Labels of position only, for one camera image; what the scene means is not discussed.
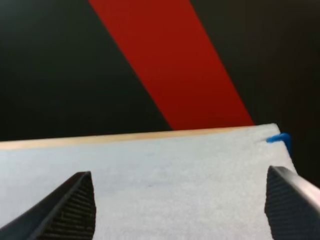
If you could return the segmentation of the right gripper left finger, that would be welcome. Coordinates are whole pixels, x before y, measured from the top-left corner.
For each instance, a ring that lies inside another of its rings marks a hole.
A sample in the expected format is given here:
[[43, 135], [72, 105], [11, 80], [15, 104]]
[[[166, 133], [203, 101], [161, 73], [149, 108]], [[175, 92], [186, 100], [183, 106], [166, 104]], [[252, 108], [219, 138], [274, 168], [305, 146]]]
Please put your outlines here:
[[2, 240], [91, 240], [96, 228], [92, 174], [77, 172], [0, 229]]

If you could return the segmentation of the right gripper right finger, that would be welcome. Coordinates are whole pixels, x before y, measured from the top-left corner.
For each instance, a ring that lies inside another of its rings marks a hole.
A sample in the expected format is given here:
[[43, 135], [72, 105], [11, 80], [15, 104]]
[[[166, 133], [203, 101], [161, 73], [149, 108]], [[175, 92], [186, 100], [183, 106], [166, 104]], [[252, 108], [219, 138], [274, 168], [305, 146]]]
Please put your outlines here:
[[320, 238], [320, 189], [283, 166], [270, 166], [264, 212], [274, 240]]

